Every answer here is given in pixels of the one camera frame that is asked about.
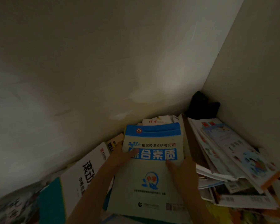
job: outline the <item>person's left hand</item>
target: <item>person's left hand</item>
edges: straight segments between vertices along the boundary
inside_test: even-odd
[[[122,151],[122,142],[118,143],[111,153],[105,165],[108,167],[109,171],[115,175],[119,168],[125,164],[131,157],[135,156],[139,152],[139,149],[135,148],[129,152],[124,153]]]

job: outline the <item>light green book cover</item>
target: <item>light green book cover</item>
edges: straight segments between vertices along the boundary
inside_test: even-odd
[[[190,223],[190,215],[165,165],[184,160],[179,123],[128,125],[122,150],[138,148],[115,176],[107,211],[171,223]]]

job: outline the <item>black object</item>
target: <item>black object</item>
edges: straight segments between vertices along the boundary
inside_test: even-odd
[[[190,106],[184,114],[191,119],[212,119],[216,118],[219,107],[219,102],[209,103],[207,96],[197,91],[192,96]]]

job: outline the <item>red stamp logo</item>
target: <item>red stamp logo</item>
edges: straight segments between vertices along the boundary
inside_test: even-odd
[[[137,132],[137,133],[141,133],[141,132],[142,132],[142,129],[141,129],[141,128],[138,128],[138,129],[136,130],[136,132]]]

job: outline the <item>wall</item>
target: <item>wall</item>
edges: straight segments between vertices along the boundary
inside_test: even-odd
[[[280,168],[280,0],[245,0],[202,91]]]
[[[202,88],[243,0],[0,0],[0,197]]]

